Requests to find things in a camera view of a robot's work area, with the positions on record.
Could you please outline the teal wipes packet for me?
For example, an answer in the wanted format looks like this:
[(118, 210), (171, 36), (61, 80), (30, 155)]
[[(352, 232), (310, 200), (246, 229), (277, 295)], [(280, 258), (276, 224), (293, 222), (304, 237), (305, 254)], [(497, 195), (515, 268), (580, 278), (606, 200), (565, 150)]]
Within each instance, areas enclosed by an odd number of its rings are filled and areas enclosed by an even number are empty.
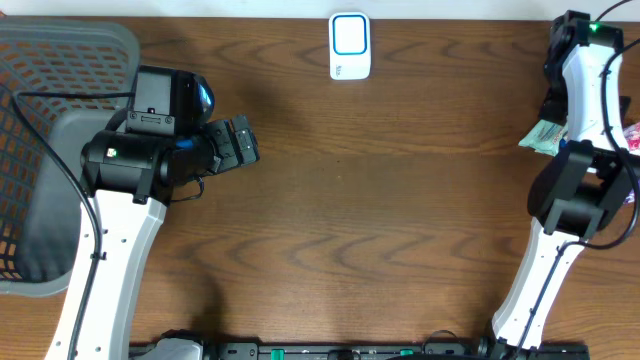
[(529, 133), (519, 141), (520, 147), (533, 149), (536, 153), (555, 156), (560, 145), (566, 141), (568, 127), (547, 120), (539, 120)]

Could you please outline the red purple snack packet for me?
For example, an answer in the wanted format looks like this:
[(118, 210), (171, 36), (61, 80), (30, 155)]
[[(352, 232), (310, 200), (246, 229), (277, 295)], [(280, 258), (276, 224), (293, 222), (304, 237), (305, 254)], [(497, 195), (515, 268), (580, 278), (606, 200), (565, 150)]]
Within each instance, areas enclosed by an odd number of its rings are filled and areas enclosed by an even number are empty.
[(626, 127), (623, 131), (632, 155), (640, 155), (640, 125), (638, 123)]

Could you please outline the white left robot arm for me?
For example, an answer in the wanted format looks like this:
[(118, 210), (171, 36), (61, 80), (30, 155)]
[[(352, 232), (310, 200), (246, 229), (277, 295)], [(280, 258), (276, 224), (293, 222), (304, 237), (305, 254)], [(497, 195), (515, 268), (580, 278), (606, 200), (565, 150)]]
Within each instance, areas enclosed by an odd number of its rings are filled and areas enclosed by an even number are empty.
[(244, 115), (181, 136), (98, 132), (82, 150), (88, 203), (47, 358), (127, 358), (144, 267), (174, 189), (258, 159)]

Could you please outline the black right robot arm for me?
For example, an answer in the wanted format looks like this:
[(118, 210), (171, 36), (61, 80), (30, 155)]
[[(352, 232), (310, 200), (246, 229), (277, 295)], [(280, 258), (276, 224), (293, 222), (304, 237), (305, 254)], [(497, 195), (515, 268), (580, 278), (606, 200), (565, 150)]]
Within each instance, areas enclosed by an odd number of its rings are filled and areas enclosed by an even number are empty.
[(550, 28), (543, 119), (562, 121), (567, 141), (534, 180), (525, 255), (481, 339), (483, 359), (585, 359), (584, 345), (545, 346), (543, 328), (573, 262), (629, 196), (639, 195), (639, 158), (622, 128), (619, 70), (630, 50), (621, 28), (569, 10)]

